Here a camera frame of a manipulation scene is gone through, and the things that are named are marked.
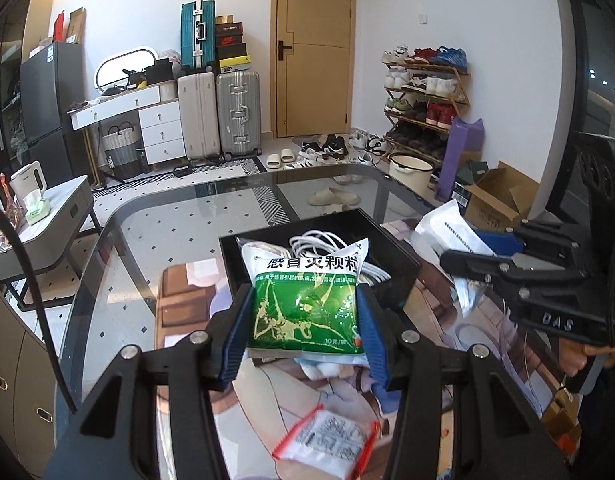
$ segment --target teal suitcase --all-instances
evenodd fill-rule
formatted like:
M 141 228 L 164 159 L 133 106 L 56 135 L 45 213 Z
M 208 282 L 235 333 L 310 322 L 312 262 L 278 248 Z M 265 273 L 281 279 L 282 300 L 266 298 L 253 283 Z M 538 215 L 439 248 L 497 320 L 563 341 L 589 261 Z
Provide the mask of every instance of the teal suitcase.
M 203 69 L 216 61 L 216 4 L 198 0 L 180 9 L 180 56 L 189 69 Z

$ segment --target white pot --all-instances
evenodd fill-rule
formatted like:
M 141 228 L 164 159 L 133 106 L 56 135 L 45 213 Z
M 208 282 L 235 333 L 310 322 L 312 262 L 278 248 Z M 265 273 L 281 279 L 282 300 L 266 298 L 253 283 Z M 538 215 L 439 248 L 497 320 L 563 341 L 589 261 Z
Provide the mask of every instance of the white pot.
M 422 196 L 434 167 L 429 162 L 406 153 L 394 153 L 389 160 L 389 175 Z

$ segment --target refrigerator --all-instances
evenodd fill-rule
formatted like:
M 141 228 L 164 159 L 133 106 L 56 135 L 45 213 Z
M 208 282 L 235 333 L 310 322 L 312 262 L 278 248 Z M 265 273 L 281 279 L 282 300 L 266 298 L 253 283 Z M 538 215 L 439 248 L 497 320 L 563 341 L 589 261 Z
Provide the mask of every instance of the refrigerator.
M 30 159 L 40 162 L 48 187 L 89 175 L 82 133 L 67 114 L 85 99 L 82 46 L 53 43 L 24 62 L 20 99 Z

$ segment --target white desk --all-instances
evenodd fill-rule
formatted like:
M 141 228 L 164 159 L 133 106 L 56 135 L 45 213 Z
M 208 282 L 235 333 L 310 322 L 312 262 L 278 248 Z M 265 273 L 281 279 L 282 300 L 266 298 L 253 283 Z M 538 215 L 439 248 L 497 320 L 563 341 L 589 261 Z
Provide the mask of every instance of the white desk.
M 123 92 L 97 105 L 71 112 L 72 126 L 78 130 L 138 110 L 148 164 L 186 156 L 176 90 L 176 83 L 167 81 Z M 97 160 L 89 142 L 88 155 L 92 169 L 97 169 Z

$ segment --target blue gripper pad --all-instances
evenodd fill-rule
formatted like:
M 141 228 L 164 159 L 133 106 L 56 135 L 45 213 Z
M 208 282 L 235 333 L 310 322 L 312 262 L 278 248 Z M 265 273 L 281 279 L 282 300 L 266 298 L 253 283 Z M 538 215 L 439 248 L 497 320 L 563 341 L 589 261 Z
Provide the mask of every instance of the blue gripper pad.
M 372 378 L 386 389 L 390 381 L 389 353 L 383 340 L 380 321 L 377 320 L 382 315 L 382 310 L 369 285 L 356 287 L 356 311 L 361 342 Z
M 240 308 L 223 344 L 221 371 L 218 380 L 223 383 L 224 387 L 234 381 L 238 375 L 242 355 L 250 338 L 252 303 L 254 303 L 254 288 L 241 285 L 232 304 L 232 308 L 236 305 Z

